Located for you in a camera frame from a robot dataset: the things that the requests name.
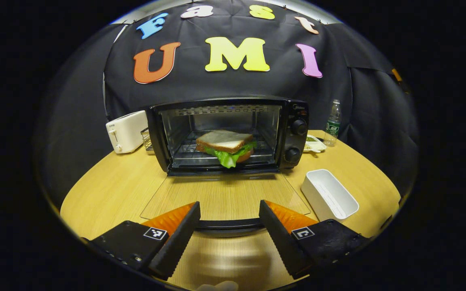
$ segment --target letter m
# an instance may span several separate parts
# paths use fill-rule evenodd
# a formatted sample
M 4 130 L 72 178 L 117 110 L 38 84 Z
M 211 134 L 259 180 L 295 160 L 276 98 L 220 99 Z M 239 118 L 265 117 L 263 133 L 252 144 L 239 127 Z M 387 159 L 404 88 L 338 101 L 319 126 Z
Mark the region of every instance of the letter m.
M 270 69 L 264 58 L 263 39 L 248 37 L 238 48 L 226 37 L 210 37 L 206 39 L 206 43 L 210 44 L 210 63 L 205 66 L 208 72 L 224 71 L 227 68 L 222 62 L 222 56 L 235 70 L 240 67 L 244 58 L 247 59 L 244 69 L 248 71 L 267 72 Z

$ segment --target lettuce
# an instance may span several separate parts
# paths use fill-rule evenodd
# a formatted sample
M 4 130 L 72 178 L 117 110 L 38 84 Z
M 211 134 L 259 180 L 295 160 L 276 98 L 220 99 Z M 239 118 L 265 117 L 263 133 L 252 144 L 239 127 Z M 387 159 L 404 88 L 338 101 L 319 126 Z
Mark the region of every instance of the lettuce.
M 256 142 L 252 141 L 244 145 L 238 152 L 230 154 L 227 152 L 217 151 L 208 147 L 204 147 L 206 153 L 209 155 L 216 156 L 220 164 L 226 168 L 231 168 L 237 166 L 237 160 L 239 157 L 245 155 L 247 152 L 251 151 L 256 146 Z

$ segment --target pink letter i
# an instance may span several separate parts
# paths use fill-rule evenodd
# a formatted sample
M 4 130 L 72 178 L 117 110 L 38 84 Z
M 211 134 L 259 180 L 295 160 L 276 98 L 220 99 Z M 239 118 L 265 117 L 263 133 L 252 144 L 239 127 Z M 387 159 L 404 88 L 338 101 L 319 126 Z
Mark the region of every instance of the pink letter i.
M 305 63 L 303 74 L 311 77 L 321 78 L 323 74 L 318 69 L 318 63 L 316 63 L 316 57 L 314 56 L 316 49 L 305 44 L 296 44 L 296 46 L 301 50 L 301 54 L 303 55 L 303 62 Z

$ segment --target plastic water bottle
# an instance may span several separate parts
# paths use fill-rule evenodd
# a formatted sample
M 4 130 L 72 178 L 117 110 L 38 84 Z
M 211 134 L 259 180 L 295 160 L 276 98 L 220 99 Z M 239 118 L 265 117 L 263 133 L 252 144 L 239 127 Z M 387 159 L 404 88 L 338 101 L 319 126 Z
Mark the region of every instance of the plastic water bottle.
M 323 143 L 328 147 L 335 146 L 337 136 L 339 134 L 339 127 L 341 125 L 341 105 L 339 100 L 335 99 L 332 103 L 332 109 L 330 110 L 330 117 L 327 121 L 327 127 L 325 129 L 325 138 Z

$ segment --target small white dish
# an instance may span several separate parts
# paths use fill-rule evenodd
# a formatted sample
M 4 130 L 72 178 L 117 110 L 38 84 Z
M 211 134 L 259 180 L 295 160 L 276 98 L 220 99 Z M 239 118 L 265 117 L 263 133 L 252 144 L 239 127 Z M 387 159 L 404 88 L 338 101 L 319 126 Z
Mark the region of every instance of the small white dish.
M 306 141 L 305 148 L 303 149 L 304 153 L 314 152 L 314 153 L 321 153 L 324 151 L 327 146 L 322 143 L 318 138 L 312 135 L 307 135 L 307 139 L 313 139 L 314 141 Z
M 308 172 L 301 191 L 320 221 L 341 222 L 359 210 L 352 194 L 326 169 Z

